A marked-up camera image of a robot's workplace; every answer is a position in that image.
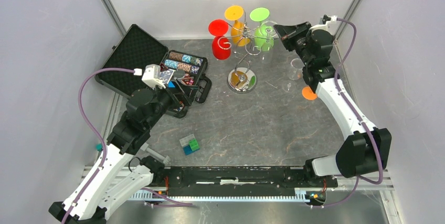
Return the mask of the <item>clear wine glass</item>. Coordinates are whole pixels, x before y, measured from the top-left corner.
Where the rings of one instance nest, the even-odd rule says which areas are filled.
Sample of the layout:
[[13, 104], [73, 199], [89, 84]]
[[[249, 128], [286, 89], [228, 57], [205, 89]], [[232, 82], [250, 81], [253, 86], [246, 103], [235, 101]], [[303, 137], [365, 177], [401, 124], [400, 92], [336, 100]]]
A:
[[258, 37], [261, 38], [261, 62], [266, 65], [272, 61], [274, 53], [274, 41], [277, 33], [273, 28], [276, 23], [271, 20], [265, 20], [260, 28]]
[[294, 58], [288, 64], [285, 74], [285, 80], [282, 83], [282, 89], [285, 92], [293, 92], [298, 86], [298, 81], [303, 76], [304, 63], [300, 58]]

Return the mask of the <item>orange wine glass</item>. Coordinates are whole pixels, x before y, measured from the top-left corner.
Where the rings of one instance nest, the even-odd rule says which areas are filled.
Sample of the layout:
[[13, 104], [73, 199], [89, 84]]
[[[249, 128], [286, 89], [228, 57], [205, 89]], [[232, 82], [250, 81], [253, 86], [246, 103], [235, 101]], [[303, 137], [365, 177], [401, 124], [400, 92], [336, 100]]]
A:
[[317, 98], [317, 94], [312, 91], [312, 89], [309, 86], [306, 86], [301, 91], [302, 96], [307, 100], [315, 100]]

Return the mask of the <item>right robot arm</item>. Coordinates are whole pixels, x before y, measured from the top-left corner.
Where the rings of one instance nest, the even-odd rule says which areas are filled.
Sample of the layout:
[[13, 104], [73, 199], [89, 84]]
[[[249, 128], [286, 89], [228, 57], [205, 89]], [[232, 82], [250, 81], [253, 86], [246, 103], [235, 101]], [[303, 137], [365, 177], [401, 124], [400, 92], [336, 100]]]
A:
[[328, 107], [344, 138], [336, 154], [306, 161], [304, 182], [317, 186], [324, 176], [342, 175], [380, 184], [388, 161], [391, 133], [372, 123], [345, 90], [339, 71], [330, 62], [334, 36], [327, 24], [312, 26], [306, 22], [274, 25], [273, 29], [285, 49], [295, 51], [302, 60], [304, 82]]

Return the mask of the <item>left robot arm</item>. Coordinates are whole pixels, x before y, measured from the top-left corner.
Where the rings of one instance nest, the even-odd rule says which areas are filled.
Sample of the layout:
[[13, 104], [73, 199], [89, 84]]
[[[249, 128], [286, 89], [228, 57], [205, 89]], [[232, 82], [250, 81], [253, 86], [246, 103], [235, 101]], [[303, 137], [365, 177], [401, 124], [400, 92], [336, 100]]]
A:
[[167, 112], [181, 104], [193, 103], [194, 87], [173, 81], [172, 87], [150, 88], [136, 84], [128, 88], [113, 88], [128, 99], [126, 111], [113, 127], [102, 154], [78, 188], [64, 201], [54, 202], [49, 213], [61, 223], [106, 223], [111, 215], [131, 195], [144, 186], [160, 185], [165, 172], [156, 166], [152, 157], [126, 178], [111, 187], [121, 168], [137, 154], [150, 138], [150, 131]]

